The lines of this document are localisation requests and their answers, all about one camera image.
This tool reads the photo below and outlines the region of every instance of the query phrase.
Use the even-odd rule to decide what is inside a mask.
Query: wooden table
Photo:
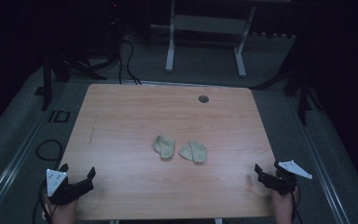
[[[175,139],[166,161],[159,134]],[[206,146],[205,163],[178,154],[190,140]],[[70,183],[97,173],[77,217],[121,220],[271,216],[254,168],[273,174],[273,162],[248,89],[110,84],[90,85],[62,159]]]

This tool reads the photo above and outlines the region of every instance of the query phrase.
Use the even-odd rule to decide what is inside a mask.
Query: black wire
[[[56,143],[59,146],[59,156],[57,158],[45,158],[42,155],[40,155],[40,148],[43,145],[45,145],[46,143],[50,143],[50,142]],[[42,161],[56,161],[55,169],[58,169],[58,167],[60,165],[60,162],[61,162],[61,159],[62,159],[62,155],[63,155],[63,147],[62,147],[62,144],[59,141],[57,141],[55,139],[49,139],[49,140],[46,140],[46,141],[42,142],[41,144],[39,144],[39,146],[37,146],[35,154],[36,154],[37,158],[39,158]],[[43,195],[42,195],[42,191],[43,191],[43,188],[46,186],[46,183],[47,183],[47,180],[46,180],[46,178],[44,178],[42,183],[39,186],[38,198],[37,198],[37,200],[36,200],[36,202],[34,204],[34,211],[33,211],[33,214],[32,214],[32,223],[34,223],[34,224],[35,224],[35,221],[36,221],[36,210],[37,210],[37,206],[39,204],[42,206],[43,212],[45,212],[45,219],[46,219],[46,221],[48,223],[51,223],[50,218],[51,218],[52,214],[54,214],[55,209],[57,208],[57,206],[56,206],[56,208],[54,208],[54,211],[53,211],[53,213],[51,215],[48,214],[48,210],[45,207],[45,201],[43,200]]]
[[[301,215],[298,213],[297,211],[297,207],[298,204],[300,203],[300,196],[298,196],[298,202],[296,203],[296,198],[293,192],[290,192],[290,194],[292,195],[292,200],[293,200],[293,216],[295,217],[295,215],[298,217],[298,221],[303,224]]]
[[[123,69],[123,61],[121,60],[120,54],[118,54],[118,60],[120,61],[120,69],[118,70],[118,83],[121,84],[121,70]]]
[[[131,57],[132,57],[132,54],[133,54],[133,44],[130,43],[129,41],[125,40],[125,39],[123,39],[123,42],[131,46],[130,57],[129,57],[129,59],[127,60],[127,72],[128,72],[129,75],[132,77],[132,79],[134,80],[134,82],[135,82],[136,85],[138,85],[138,84],[139,84],[139,85],[142,85],[141,80],[139,80],[138,77],[134,76],[134,75],[132,74],[131,70],[130,70],[130,60],[131,60]]]
[[[49,142],[56,143],[56,144],[59,146],[60,154],[59,154],[59,156],[58,156],[57,158],[53,158],[53,159],[51,159],[51,158],[45,158],[45,157],[43,157],[43,156],[40,155],[40,152],[39,152],[39,151],[40,151],[40,148],[41,148],[43,145],[45,145],[46,143],[49,143]],[[56,164],[55,164],[55,166],[54,166],[55,169],[58,169],[58,166],[60,165],[60,162],[61,162],[61,159],[62,159],[62,155],[63,155],[62,144],[61,144],[59,141],[55,140],[55,139],[46,140],[46,141],[42,142],[41,144],[39,144],[39,146],[37,146],[37,148],[36,148],[36,156],[37,156],[37,158],[39,158],[40,160],[42,160],[42,161],[56,161]]]

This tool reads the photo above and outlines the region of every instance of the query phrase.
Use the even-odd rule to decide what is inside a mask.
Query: table leg
[[[174,43],[174,20],[175,20],[175,1],[171,1],[171,26],[170,26],[170,45],[168,46],[167,63],[165,65],[165,71],[171,72],[173,70],[173,56],[175,53]]]
[[[223,219],[222,218],[215,218],[214,223],[215,224],[223,224]]]
[[[245,66],[243,65],[242,50],[243,50],[243,46],[245,45],[246,37],[249,34],[249,29],[251,27],[254,14],[255,14],[255,7],[252,7],[249,13],[248,21],[245,23],[245,26],[243,27],[241,42],[236,48],[234,48],[235,60],[237,62],[238,74],[240,77],[246,77]]]

